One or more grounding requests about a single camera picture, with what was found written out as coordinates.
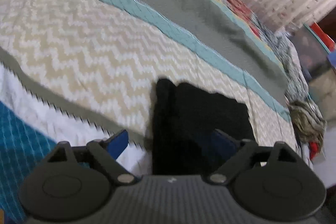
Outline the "black pants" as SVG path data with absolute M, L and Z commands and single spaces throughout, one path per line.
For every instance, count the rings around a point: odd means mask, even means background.
M 246 104 L 189 83 L 159 79 L 155 93 L 152 172 L 154 175 L 204 176 L 226 161 L 210 150 L 215 130 L 236 140 L 255 140 Z

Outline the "crumpled olive patterned cloth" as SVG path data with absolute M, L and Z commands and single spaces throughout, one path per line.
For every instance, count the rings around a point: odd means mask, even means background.
M 312 101 L 295 101 L 289 105 L 289 112 L 298 137 L 304 143 L 315 143 L 317 151 L 323 147 L 323 138 L 327 121 L 323 118 L 318 106 Z

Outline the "patterned bedsheet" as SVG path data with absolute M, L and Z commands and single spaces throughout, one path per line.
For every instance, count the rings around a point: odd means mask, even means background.
M 218 0 L 1 0 L 1 209 L 26 215 L 18 188 L 59 141 L 127 130 L 120 162 L 150 171 L 161 78 L 234 98 L 255 141 L 299 147 L 284 67 Z

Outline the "dark storage box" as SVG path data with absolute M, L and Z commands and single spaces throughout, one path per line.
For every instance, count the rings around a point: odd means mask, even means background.
M 291 37 L 302 67 L 303 75 L 311 81 L 331 68 L 328 60 L 330 51 L 315 32 L 303 25 Z

